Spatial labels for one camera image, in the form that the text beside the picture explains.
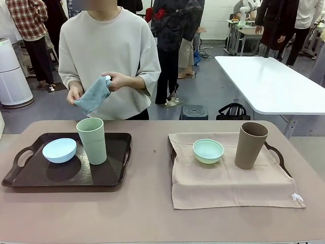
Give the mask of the person's left hand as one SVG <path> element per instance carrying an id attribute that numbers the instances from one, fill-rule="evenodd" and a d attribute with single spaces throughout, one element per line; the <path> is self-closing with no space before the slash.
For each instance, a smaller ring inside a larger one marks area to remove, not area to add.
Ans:
<path id="1" fill-rule="evenodd" d="M 121 73 L 117 72 L 106 72 L 102 73 L 102 76 L 105 78 L 110 77 L 110 82 L 108 85 L 108 89 L 111 92 L 115 92 L 118 89 L 123 87 L 123 78 L 124 76 Z"/>

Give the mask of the person's right hand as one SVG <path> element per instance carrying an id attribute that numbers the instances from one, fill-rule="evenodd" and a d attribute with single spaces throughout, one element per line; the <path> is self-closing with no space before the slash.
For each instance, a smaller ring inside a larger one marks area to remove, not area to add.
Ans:
<path id="1" fill-rule="evenodd" d="M 69 92 L 67 95 L 67 101 L 70 105 L 75 106 L 75 102 L 79 101 L 83 96 L 83 87 L 80 85 L 72 84 L 69 86 Z"/>

